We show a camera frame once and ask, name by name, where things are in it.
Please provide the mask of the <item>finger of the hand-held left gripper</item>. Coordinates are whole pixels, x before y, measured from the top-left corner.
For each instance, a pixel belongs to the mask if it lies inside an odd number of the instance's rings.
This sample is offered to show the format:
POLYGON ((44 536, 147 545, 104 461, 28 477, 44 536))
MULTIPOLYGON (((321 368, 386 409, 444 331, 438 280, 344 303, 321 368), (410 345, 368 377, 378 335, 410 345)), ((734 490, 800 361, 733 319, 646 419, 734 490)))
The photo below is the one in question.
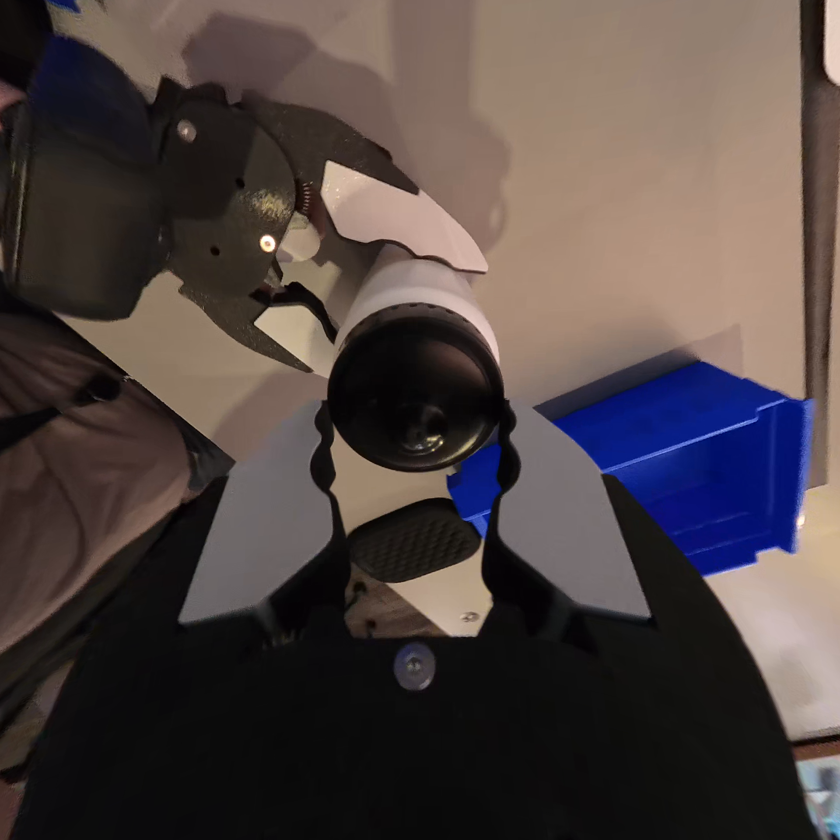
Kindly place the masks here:
POLYGON ((266 304, 255 327, 302 362, 315 375, 329 378, 339 329, 323 301, 299 282, 273 287, 264 282, 254 299, 266 304))
POLYGON ((407 192, 327 161, 320 195, 332 225, 344 238, 399 245, 416 258, 441 261, 456 271, 488 272, 476 241, 425 192, 407 192))

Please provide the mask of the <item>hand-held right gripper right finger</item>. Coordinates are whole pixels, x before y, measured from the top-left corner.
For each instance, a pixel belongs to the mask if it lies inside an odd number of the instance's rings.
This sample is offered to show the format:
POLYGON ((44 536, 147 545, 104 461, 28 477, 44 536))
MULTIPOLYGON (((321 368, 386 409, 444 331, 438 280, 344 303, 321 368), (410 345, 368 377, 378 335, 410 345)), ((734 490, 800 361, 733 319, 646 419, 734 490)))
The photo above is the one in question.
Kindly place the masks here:
POLYGON ((529 406, 507 402, 482 555, 492 606, 482 635, 560 641, 580 616, 652 617, 595 462, 529 406))

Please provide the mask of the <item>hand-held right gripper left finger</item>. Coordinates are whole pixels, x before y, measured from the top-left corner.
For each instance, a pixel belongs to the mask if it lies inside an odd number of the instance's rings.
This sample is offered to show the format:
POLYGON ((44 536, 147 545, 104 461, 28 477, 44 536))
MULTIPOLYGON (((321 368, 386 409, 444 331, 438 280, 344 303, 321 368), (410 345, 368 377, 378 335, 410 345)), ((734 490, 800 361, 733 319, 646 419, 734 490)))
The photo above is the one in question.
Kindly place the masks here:
POLYGON ((327 403, 305 405, 230 472, 185 596, 185 627, 249 616, 273 643, 344 609, 349 547, 327 403))

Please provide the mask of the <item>black bottle lid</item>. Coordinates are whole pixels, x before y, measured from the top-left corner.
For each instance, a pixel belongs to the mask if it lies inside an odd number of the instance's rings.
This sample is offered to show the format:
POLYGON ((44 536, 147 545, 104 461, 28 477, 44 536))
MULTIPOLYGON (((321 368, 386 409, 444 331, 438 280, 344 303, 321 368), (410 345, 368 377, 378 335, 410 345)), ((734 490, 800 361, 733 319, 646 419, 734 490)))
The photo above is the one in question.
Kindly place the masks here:
POLYGON ((456 465, 496 429, 500 365, 477 326, 428 302, 360 320, 338 341, 328 407, 344 442, 369 462, 420 473, 456 465))

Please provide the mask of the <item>person's brown grey shirt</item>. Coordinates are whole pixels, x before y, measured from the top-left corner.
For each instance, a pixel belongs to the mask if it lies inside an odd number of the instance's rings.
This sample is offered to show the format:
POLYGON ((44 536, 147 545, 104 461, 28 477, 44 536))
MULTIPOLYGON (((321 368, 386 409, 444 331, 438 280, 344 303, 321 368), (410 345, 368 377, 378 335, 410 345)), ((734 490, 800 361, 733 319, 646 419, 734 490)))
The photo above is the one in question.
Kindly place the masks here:
POLYGON ((234 460, 62 321, 2 293, 2 779, 42 685, 179 508, 234 460))

